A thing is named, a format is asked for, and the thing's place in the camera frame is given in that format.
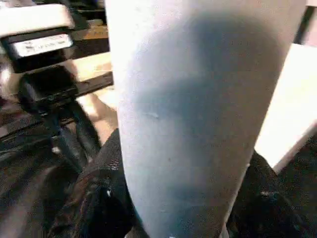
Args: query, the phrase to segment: wooden surface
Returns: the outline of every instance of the wooden surface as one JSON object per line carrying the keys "label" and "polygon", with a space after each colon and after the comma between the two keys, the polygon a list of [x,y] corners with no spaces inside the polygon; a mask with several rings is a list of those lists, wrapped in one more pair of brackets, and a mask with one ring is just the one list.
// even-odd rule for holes
{"label": "wooden surface", "polygon": [[[77,59],[80,80],[111,70],[110,60],[110,53]],[[255,148],[277,172],[317,131],[316,62],[317,48],[291,46],[266,114]],[[95,96],[116,109],[117,95],[113,87],[98,91]],[[89,97],[81,99],[81,104],[89,114],[100,114],[101,107],[96,108]]]}

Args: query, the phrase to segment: label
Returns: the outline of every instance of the label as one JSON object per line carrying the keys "label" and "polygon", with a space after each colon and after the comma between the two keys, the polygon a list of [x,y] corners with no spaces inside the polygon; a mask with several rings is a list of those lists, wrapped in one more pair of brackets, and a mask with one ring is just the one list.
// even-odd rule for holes
{"label": "label", "polygon": [[20,57],[27,57],[68,48],[72,45],[73,42],[71,38],[67,34],[61,34],[29,41],[17,42],[13,44],[13,47]]}

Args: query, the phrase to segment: white pole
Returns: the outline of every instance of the white pole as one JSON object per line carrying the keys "label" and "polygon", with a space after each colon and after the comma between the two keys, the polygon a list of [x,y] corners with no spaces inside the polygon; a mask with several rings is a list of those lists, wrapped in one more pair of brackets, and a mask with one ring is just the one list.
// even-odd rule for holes
{"label": "white pole", "polygon": [[217,237],[305,1],[106,7],[124,169],[140,226],[151,238]]}

